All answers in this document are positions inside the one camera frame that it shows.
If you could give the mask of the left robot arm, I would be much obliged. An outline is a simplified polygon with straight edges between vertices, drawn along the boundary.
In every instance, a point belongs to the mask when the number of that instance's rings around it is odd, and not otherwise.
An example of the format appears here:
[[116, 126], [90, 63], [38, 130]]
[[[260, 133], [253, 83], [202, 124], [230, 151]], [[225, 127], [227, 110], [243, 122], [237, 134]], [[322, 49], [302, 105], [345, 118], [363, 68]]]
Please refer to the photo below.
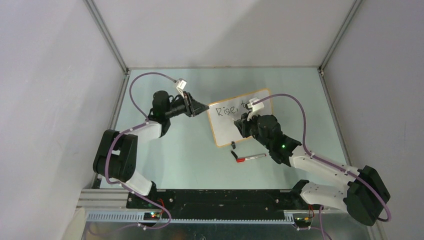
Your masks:
[[164, 90], [155, 92], [144, 123], [122, 132], [108, 129], [103, 133], [93, 171], [140, 194], [138, 201], [145, 208], [153, 208], [158, 202], [158, 194], [152, 191], [156, 185], [136, 171], [138, 145], [163, 137], [171, 126], [171, 118], [181, 114], [195, 117], [208, 109], [208, 105], [195, 100], [186, 91], [177, 96]]

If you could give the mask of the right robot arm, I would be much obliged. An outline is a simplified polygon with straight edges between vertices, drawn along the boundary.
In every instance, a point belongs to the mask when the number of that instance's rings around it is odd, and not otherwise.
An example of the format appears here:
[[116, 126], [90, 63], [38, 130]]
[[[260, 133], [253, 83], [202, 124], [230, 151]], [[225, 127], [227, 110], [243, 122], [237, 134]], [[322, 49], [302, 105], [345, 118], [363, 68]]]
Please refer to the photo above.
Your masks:
[[331, 182], [332, 186], [300, 180], [292, 188], [291, 204], [297, 209], [308, 205], [323, 205], [348, 213], [354, 220], [373, 226], [382, 221], [380, 214], [391, 196], [376, 169], [366, 165], [357, 168], [325, 160], [304, 145], [283, 134], [274, 115], [244, 113], [234, 121], [243, 138], [252, 137], [268, 150], [277, 164], [287, 165]]

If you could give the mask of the yellow framed whiteboard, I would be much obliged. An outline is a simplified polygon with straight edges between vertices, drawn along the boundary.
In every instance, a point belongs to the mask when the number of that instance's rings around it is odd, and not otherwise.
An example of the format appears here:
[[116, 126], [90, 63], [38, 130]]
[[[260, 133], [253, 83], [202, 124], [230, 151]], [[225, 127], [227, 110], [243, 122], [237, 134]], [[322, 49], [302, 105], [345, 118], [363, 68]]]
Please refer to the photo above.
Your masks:
[[270, 95], [271, 91], [268, 88], [263, 88], [209, 104], [207, 114], [215, 145], [220, 148], [228, 146], [232, 142], [243, 141], [244, 138], [229, 116], [240, 119], [242, 114], [248, 112], [246, 105], [250, 99], [258, 98], [261, 100]]

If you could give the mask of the black marker cap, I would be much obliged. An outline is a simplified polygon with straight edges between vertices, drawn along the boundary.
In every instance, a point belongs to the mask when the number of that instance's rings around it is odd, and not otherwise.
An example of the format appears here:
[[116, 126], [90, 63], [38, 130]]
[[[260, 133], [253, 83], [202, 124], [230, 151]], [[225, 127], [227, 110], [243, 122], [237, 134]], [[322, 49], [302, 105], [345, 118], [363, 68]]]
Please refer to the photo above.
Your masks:
[[233, 150], [231, 150], [230, 152], [233, 155], [233, 157], [237, 160], [238, 159], [238, 155]]

